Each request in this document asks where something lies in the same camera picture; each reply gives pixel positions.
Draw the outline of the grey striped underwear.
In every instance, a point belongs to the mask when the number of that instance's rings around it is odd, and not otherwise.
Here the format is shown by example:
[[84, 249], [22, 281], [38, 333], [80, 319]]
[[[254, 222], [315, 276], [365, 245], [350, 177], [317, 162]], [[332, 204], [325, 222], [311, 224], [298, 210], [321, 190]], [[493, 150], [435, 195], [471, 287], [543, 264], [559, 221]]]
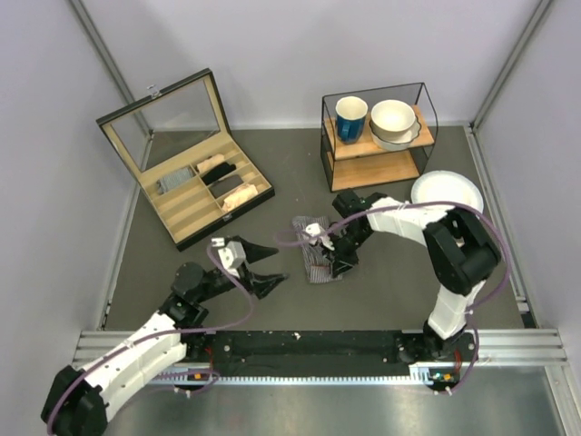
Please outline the grey striped underwear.
[[[319, 223], [325, 230], [330, 227], [330, 221], [325, 216], [296, 216], [291, 220], [291, 225], [299, 240], [307, 240], [307, 235], [305, 234], [304, 229], [311, 223]], [[301, 251], [309, 283], [324, 284], [342, 279], [343, 274], [338, 278], [331, 277], [330, 262], [324, 257], [324, 248], [322, 246], [311, 246], [307, 243], [301, 246]]]

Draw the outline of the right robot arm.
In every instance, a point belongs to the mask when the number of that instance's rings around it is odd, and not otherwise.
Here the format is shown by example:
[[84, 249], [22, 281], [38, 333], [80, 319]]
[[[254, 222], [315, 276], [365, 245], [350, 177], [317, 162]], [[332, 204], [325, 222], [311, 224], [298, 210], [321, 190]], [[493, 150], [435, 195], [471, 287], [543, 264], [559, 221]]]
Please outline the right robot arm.
[[357, 250], [374, 233], [391, 233], [427, 248], [439, 281], [434, 309], [423, 326], [423, 353], [442, 360], [458, 345], [467, 326], [467, 314], [481, 289], [501, 261], [501, 251], [475, 213], [453, 205], [416, 206], [384, 193], [366, 198], [348, 190], [332, 203], [344, 227], [331, 233], [310, 233], [330, 261], [332, 276], [359, 263]]

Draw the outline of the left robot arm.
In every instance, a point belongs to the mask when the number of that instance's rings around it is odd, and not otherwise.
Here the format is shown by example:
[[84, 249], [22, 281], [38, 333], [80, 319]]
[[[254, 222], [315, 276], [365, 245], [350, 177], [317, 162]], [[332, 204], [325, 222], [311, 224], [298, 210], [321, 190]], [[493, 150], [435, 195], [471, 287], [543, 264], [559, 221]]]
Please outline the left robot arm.
[[60, 370], [47, 395], [41, 419], [50, 435], [102, 435], [117, 412], [163, 370], [205, 352], [202, 303], [232, 289], [248, 300], [263, 299], [286, 280], [283, 273], [262, 275], [253, 263], [278, 249], [240, 236], [213, 238], [207, 247], [214, 267], [195, 262], [176, 271], [169, 296], [149, 320], [103, 356]]

